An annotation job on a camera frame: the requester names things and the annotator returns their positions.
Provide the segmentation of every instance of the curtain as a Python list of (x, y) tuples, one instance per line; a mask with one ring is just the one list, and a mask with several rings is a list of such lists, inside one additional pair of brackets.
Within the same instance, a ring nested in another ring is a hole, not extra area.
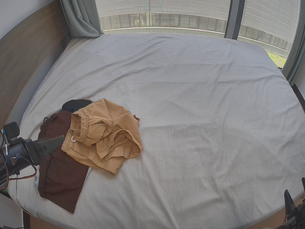
[(73, 38), (99, 37), (104, 34), (95, 0), (60, 0), (60, 4)]
[(286, 64), (282, 70), (283, 75), (286, 77), (292, 86), (295, 79), (301, 70), (305, 60), (305, 0), (300, 0), (300, 14), (298, 27), (295, 33), (295, 39), (287, 58)]

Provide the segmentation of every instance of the headboard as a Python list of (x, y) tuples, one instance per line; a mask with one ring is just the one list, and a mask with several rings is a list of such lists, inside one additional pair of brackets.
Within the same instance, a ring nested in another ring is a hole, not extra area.
[(0, 129), (30, 77), (68, 32), (56, 0), (21, 21), (0, 40)]

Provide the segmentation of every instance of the clothing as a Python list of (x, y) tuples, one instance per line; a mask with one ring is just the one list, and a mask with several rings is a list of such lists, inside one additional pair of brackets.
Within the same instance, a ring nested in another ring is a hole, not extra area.
[(125, 158), (142, 150), (139, 121), (124, 107), (98, 100), (72, 114), (61, 149), (84, 165), (116, 175)]
[(63, 104), (61, 110), (67, 110), (70, 111), (71, 113), (86, 107), (87, 105), (91, 104), (91, 100), (85, 100), (85, 99), (77, 99), (77, 100), (70, 100), (66, 103)]
[[(90, 103), (90, 100), (72, 100), (65, 103), (63, 109), (78, 110)], [(45, 118), (38, 138), (65, 136), (71, 124), (71, 114), (67, 110), (61, 110), (50, 118)], [(39, 165), (40, 196), (73, 213), (84, 181), (91, 170), (92, 168), (88, 169), (88, 166), (68, 156), (61, 150), (61, 146), (57, 147)]]

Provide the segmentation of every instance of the green grass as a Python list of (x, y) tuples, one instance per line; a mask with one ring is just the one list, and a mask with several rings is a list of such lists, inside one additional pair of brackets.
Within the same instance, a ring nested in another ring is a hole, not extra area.
[(276, 64), (277, 67), (283, 68), (287, 59), (285, 59), (277, 54), (271, 53), (271, 52), (267, 52), (267, 53), (268, 53), (269, 57), (272, 59), (272, 61)]

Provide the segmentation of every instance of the bed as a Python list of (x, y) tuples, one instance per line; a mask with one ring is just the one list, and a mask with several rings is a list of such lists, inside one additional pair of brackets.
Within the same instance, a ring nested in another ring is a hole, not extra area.
[(16, 203), (58, 227), (246, 228), (283, 209), (286, 189), (304, 193), (305, 115), (258, 45), (174, 33), (71, 40), (21, 136), (37, 139), (44, 117), (81, 98), (139, 117), (143, 152), (116, 176), (93, 169), (74, 214), (41, 198), (35, 178), (9, 183)]

